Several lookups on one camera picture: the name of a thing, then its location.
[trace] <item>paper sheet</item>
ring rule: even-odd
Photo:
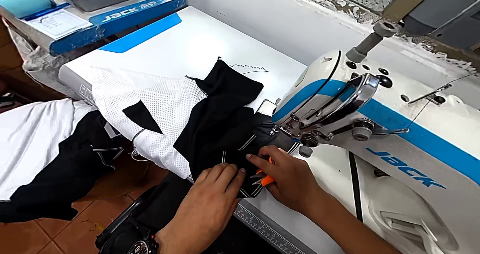
[[[24,22],[55,40],[72,34],[75,31],[93,26],[93,24],[87,20],[64,9]]]

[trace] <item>scissors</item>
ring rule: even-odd
[[[271,157],[268,158],[268,162],[273,163]],[[267,175],[262,170],[257,171],[257,174],[250,176],[250,178],[260,178],[258,181],[256,181],[252,185],[261,184],[262,186],[266,186],[267,184],[275,182],[275,179],[273,179],[273,177]]]

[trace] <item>wrist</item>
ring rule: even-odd
[[[337,200],[320,187],[312,193],[308,204],[305,205],[304,212],[302,213],[308,219],[315,222],[318,226],[321,226],[323,222],[329,217],[330,212],[335,209],[335,202]]]
[[[156,233],[155,241],[160,245],[157,254],[181,254],[179,245],[175,242],[175,235],[168,225]]]

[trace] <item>industrial sewing machine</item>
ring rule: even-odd
[[[479,253],[480,111],[384,69],[366,55],[396,29],[308,67],[278,103],[275,131],[303,144],[343,147],[391,177],[369,184],[368,211],[403,253]]]
[[[188,6],[65,64],[59,79],[95,104],[91,66],[203,79],[221,56],[239,73],[264,84],[249,104],[254,110],[264,99],[282,98],[273,120],[278,131],[303,143],[301,154],[308,156],[310,148],[320,144],[315,153],[332,155],[334,150],[321,143],[331,144],[390,175],[375,177],[368,170],[370,177],[363,176],[363,168],[371,165],[358,162],[358,177],[365,183],[360,184],[364,223],[400,251],[478,253],[480,112],[440,92],[455,83],[432,89],[364,58],[382,36],[394,32],[385,24],[375,30],[377,35],[355,50],[334,50],[305,69]],[[352,208],[348,157],[337,151],[341,152],[334,157],[314,154],[308,162],[320,169],[316,176],[329,168],[337,172],[323,186],[345,190],[336,197]],[[342,253],[319,227],[280,205],[267,191],[239,206],[237,217],[248,216],[243,219],[246,225],[264,228],[257,230],[259,235],[269,235],[265,238],[280,242],[282,248],[288,241],[292,251],[301,249],[298,253]]]

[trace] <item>floor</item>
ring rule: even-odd
[[[14,254],[94,254],[95,239],[133,200],[159,184],[168,171],[150,165],[142,185],[112,200],[75,202],[78,210],[71,221],[37,219],[24,223],[0,223],[2,253]]]

